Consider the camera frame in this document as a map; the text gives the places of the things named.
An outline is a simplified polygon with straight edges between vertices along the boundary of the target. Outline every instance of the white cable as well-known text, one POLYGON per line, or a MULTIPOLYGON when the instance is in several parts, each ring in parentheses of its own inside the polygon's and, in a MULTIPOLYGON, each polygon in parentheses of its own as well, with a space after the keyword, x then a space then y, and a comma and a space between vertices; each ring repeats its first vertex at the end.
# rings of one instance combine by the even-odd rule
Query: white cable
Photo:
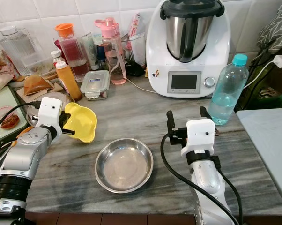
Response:
MULTIPOLYGON (((126 78, 133 86, 141 89, 141 90, 144 90, 144 91, 148 91, 148 92, 151 92, 151 93, 155 93, 157 94, 155 91, 152 91, 152 90, 146 90, 146 89, 143 89, 141 87, 138 87, 136 84, 134 84, 133 82, 131 82, 128 78, 126 78)), ((198 97, 198 98, 203 98, 203 99, 211 99, 211 97, 198 97)))
POLYGON ((268 62, 268 63, 262 68, 262 70, 259 72, 259 74, 258 74, 249 84, 245 85, 245 87, 244 87, 243 89, 247 88, 249 85, 251 85, 253 82, 255 82, 255 81, 258 79, 258 77, 263 73, 263 71, 267 68, 267 66, 269 66, 270 63, 273 63, 273 61, 268 62))
POLYGON ((128 78, 127 78, 127 80, 128 80, 133 86, 135 86, 135 87, 137 87, 137 88, 139 88, 139 89, 141 89, 141 90, 144 90, 144 91, 148 91, 148 92, 157 94, 155 91, 146 90, 146 89, 143 89, 143 88, 141 88, 141 87, 138 87, 136 84, 134 84, 133 82, 131 82, 128 78))

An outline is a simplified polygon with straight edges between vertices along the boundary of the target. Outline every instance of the display screen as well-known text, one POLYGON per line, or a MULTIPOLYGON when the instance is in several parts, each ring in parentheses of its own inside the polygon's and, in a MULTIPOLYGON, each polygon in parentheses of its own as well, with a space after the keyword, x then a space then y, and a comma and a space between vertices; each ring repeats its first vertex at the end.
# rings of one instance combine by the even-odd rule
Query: display screen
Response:
POLYGON ((197 75, 172 75, 171 88, 196 89, 197 75))

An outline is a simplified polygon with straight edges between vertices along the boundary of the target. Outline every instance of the orange bottle cap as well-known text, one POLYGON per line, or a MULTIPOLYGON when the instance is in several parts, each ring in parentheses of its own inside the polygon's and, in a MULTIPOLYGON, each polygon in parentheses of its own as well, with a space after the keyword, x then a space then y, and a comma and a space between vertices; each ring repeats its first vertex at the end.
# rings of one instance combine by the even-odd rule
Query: orange bottle cap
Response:
POLYGON ((55 30, 58 32, 61 38, 67 38, 68 35, 73 35, 73 24, 72 23, 62 23, 55 27, 55 30))

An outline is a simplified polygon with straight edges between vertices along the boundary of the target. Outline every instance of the patterned fabric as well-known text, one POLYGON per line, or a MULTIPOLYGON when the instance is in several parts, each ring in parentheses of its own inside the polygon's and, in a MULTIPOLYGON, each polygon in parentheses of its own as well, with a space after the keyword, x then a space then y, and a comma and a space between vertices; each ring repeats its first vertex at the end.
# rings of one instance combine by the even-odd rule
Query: patterned fabric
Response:
POLYGON ((276 17, 259 33, 257 46, 260 49, 269 48, 271 54, 282 48, 282 5, 276 17))

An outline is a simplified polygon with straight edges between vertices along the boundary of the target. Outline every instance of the pink bottle cap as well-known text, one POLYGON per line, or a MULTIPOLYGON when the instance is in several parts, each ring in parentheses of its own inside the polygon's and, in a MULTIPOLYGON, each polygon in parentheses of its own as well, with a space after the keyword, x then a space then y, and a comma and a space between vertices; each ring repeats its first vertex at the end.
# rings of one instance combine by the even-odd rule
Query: pink bottle cap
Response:
POLYGON ((113 37, 119 34, 119 25, 113 17, 107 17, 105 20, 95 20, 95 25, 102 31, 103 37, 113 37))

